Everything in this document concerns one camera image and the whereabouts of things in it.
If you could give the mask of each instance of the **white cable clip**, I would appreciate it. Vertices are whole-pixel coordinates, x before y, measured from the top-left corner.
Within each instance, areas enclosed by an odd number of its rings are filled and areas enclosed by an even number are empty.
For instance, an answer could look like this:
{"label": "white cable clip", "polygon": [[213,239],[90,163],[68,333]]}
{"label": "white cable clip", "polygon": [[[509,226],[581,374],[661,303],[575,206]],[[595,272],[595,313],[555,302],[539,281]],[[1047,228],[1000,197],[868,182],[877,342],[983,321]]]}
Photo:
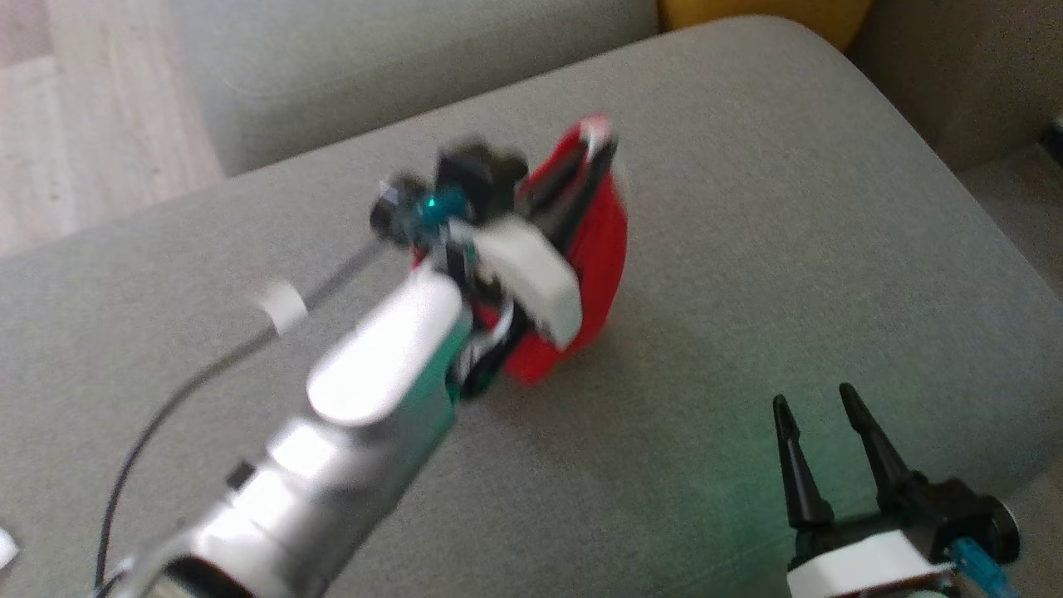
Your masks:
{"label": "white cable clip", "polygon": [[284,335],[308,315],[299,290],[288,280],[274,278],[252,296],[252,301],[273,321],[277,336]]}
{"label": "white cable clip", "polygon": [[19,548],[15,544],[15,539],[11,534],[0,529],[0,571],[4,570],[15,557],[18,557]]}

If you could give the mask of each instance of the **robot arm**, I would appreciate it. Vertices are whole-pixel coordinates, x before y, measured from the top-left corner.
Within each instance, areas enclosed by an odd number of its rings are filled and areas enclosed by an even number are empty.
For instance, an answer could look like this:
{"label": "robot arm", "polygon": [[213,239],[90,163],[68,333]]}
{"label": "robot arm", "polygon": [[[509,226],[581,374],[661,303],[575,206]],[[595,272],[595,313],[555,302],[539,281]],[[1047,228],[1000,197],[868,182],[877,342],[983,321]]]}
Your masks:
{"label": "robot arm", "polygon": [[[589,165],[607,168],[606,141],[586,144]],[[94,596],[322,596],[439,446],[457,398],[482,391],[526,332],[559,349],[573,340],[580,290],[562,253],[589,201],[557,202],[558,227],[533,224],[513,210],[516,159],[474,143],[444,154],[434,191],[408,178],[383,189],[371,224],[419,264],[311,370],[308,409],[237,466],[226,496]],[[601,183],[563,174],[539,212]],[[474,305],[501,320],[486,328]]]}

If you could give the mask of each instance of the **wooden floor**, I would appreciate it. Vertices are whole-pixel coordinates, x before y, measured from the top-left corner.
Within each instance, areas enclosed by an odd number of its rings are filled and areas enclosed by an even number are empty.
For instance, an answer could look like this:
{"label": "wooden floor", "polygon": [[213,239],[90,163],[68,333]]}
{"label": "wooden floor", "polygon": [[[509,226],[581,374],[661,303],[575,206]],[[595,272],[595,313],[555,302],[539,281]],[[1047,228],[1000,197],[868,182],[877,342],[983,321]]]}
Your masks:
{"label": "wooden floor", "polygon": [[0,256],[222,178],[166,0],[0,0]]}

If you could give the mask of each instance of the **gray couch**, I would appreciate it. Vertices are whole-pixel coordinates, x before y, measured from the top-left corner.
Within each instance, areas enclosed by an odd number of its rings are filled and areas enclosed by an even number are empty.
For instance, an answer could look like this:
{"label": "gray couch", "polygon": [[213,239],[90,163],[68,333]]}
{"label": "gray couch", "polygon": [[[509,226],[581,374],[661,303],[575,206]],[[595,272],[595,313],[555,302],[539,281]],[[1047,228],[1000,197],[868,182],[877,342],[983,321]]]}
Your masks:
{"label": "gray couch", "polygon": [[[776,18],[656,37],[0,262],[4,595],[91,574],[121,456],[166,394],[369,238],[376,182],[476,131],[543,158],[605,110],[630,181],[604,337],[540,387],[460,406],[330,596],[784,596],[770,399],[840,514],[874,505],[837,396],[913,466],[1007,494],[1063,442],[1063,306],[878,91]],[[404,275],[391,254],[204,389],[150,446],[114,553],[195,516],[304,400],[307,369]]]}
{"label": "gray couch", "polygon": [[170,4],[231,175],[657,33],[654,0]]}

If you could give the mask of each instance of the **white plastic part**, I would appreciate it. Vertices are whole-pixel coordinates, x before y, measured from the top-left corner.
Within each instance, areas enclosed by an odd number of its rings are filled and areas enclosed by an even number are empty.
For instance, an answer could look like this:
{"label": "white plastic part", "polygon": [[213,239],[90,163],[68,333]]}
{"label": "white plastic part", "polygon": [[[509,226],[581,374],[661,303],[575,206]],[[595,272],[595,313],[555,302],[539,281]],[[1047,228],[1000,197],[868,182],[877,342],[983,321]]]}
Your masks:
{"label": "white plastic part", "polygon": [[284,335],[308,315],[303,296],[286,279],[270,280],[254,298],[269,320],[273,321],[277,335]]}
{"label": "white plastic part", "polygon": [[536,328],[559,351],[584,323],[579,279],[550,240],[527,220],[509,213],[472,232],[476,257],[511,294]]}
{"label": "white plastic part", "polygon": [[15,557],[18,557],[18,545],[11,534],[0,529],[0,571],[7,567]]}
{"label": "white plastic part", "polygon": [[310,406],[341,426],[381,422],[448,341],[455,335],[465,339],[470,328],[457,284],[418,268],[314,366],[306,381]]}
{"label": "white plastic part", "polygon": [[821,554],[790,571],[787,583],[793,598],[834,598],[940,576],[952,568],[951,563],[930,563],[904,532],[894,530]]}

